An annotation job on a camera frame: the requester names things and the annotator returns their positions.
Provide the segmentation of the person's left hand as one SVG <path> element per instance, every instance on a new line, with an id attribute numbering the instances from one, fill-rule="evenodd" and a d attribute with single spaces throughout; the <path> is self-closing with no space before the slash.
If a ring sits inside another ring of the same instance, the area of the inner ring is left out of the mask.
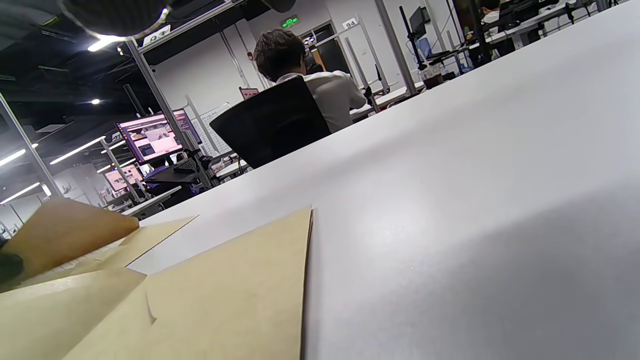
<path id="1" fill-rule="evenodd" d="M 0 284 L 8 284 L 25 271 L 23 258 L 15 253 L 0 253 Z"/>

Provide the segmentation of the person's right hand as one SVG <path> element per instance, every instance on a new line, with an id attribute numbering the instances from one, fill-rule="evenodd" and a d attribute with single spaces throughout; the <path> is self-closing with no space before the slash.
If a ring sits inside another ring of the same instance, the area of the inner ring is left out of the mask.
<path id="1" fill-rule="evenodd" d="M 151 34 L 172 11 L 171 0 L 58 0 L 57 4 L 87 34 L 125 40 Z"/>

